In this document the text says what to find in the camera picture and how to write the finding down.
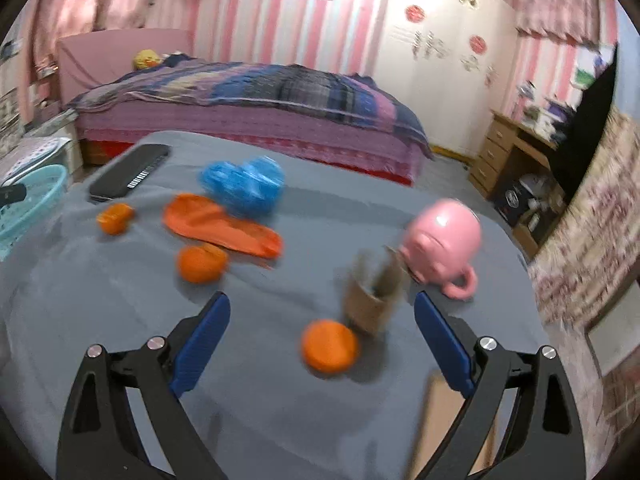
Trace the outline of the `orange tangerine peel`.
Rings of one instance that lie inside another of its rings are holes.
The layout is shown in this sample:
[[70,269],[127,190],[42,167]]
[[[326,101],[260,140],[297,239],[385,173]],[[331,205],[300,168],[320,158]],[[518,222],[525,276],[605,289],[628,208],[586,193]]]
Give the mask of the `orange tangerine peel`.
[[355,332],[334,320],[311,322],[300,338],[304,363],[323,375],[337,375],[355,365],[360,343]]
[[127,231],[135,215],[136,212],[131,206],[125,203],[114,203],[96,216],[96,224],[104,234],[119,236]]
[[176,259],[177,272],[183,281],[205,284],[218,281],[227,270],[228,254],[211,244],[183,247]]

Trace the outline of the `light blue plastic basket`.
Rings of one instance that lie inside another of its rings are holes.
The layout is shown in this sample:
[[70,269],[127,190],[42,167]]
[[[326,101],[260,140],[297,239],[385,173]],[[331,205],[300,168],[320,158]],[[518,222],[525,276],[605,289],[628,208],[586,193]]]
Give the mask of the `light blue plastic basket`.
[[58,206],[66,192],[68,171],[62,165],[48,165],[25,174],[13,187],[24,198],[1,206],[1,260],[35,224]]

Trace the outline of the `polka dot covered stool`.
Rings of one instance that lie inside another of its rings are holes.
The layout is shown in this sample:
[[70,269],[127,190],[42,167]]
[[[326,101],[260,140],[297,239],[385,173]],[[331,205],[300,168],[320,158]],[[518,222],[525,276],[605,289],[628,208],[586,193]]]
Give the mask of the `polka dot covered stool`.
[[2,185],[11,185],[25,174],[49,165],[64,166],[70,174],[70,148],[67,136],[34,136],[21,140],[14,150],[1,159]]

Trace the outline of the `pink headboard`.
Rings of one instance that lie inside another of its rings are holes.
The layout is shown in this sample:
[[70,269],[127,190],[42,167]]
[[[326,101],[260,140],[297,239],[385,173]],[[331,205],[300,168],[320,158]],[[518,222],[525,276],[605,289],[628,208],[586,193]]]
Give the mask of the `pink headboard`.
[[193,40],[185,30],[170,28],[101,30],[58,40],[55,55],[61,104],[132,72],[134,57],[145,49],[192,55]]

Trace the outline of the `orange plastic bag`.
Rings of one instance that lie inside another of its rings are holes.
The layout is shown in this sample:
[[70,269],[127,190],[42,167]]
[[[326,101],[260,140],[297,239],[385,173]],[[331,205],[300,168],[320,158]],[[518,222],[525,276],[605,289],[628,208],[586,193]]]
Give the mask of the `orange plastic bag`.
[[266,259],[277,259],[282,254],[282,238],[276,231],[252,220],[232,217],[223,206],[205,196],[176,195],[164,209],[163,222],[175,234],[232,252]]

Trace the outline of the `yellow duck plush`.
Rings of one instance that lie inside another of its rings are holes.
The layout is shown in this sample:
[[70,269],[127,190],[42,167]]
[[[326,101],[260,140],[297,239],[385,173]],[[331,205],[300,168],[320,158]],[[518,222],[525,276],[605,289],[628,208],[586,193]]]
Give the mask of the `yellow duck plush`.
[[163,58],[152,49],[143,49],[134,55],[132,66],[134,70],[147,70],[148,68],[159,66],[163,63]]

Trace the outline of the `pink pig mug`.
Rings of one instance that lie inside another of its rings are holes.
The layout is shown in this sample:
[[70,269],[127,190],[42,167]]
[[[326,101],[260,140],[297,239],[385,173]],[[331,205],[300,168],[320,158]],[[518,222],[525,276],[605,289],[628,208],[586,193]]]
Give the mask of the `pink pig mug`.
[[439,200],[409,224],[398,250],[418,283],[439,286],[449,299],[468,300],[477,289],[472,260],[481,244],[475,212],[460,200]]

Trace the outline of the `black box under desk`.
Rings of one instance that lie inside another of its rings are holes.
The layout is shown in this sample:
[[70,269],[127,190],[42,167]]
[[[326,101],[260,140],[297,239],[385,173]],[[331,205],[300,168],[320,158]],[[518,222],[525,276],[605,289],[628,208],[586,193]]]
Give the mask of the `black box under desk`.
[[520,181],[506,186],[495,200],[495,210],[509,225],[516,226],[521,216],[529,211],[533,194]]

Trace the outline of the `blue crumpled plastic bag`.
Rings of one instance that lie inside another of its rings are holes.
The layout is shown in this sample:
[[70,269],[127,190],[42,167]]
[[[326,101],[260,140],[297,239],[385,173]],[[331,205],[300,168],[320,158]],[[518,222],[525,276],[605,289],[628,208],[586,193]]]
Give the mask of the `blue crumpled plastic bag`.
[[229,214],[256,220],[268,217],[276,208],[285,177],[275,160],[260,156],[239,165],[213,162],[202,169],[198,182]]

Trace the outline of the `wooden desk with drawers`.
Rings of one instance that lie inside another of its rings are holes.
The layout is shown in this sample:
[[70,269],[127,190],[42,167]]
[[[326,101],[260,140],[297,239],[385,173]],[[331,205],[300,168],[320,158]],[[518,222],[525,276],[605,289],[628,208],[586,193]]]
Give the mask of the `wooden desk with drawers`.
[[555,145],[533,129],[495,112],[469,174],[494,209],[499,193],[513,182],[520,181],[533,194],[529,211],[510,226],[528,258],[536,256],[566,208],[564,192],[551,173],[549,156],[554,152]]

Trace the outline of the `bed with purple sheet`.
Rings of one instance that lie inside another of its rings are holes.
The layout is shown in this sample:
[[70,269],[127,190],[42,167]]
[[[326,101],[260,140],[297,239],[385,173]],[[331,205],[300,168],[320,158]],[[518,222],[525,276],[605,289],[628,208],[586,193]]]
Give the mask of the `bed with purple sheet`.
[[424,155],[418,144],[393,134],[274,108],[129,101],[102,112],[76,113],[78,127],[93,143],[134,144],[155,131],[180,130],[256,145],[405,185],[413,184],[423,159],[432,154]]

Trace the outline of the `striped patchwork blanket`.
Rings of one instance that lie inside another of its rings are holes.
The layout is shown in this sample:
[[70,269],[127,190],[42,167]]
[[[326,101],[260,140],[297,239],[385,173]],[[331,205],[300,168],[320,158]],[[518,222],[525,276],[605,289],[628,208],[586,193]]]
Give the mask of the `striped patchwork blanket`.
[[372,78],[359,74],[334,74],[297,64],[206,62],[172,54],[160,65],[82,92],[70,107],[96,113],[129,101],[274,108],[393,134],[418,144],[424,155],[431,154],[416,114]]

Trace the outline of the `white wardrobe with decals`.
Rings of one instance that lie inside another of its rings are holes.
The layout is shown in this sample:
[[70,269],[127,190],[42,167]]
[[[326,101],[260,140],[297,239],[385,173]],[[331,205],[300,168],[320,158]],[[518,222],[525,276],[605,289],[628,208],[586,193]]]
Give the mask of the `white wardrobe with decals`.
[[516,44],[504,0],[387,0],[373,78],[419,118],[431,146],[477,155]]

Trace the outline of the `pink curtain valance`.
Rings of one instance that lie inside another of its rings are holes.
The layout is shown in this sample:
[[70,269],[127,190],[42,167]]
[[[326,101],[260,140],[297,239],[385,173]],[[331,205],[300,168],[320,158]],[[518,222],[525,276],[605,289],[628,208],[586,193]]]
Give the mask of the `pink curtain valance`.
[[616,0],[516,0],[515,12],[522,34],[588,47],[617,42]]

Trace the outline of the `wall landscape picture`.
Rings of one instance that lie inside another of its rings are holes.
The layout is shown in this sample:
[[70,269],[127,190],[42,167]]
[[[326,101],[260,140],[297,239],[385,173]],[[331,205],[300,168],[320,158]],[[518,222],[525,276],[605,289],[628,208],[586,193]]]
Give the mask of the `wall landscape picture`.
[[577,51],[572,85],[586,90],[611,63],[614,46],[600,46],[597,49],[580,47]]

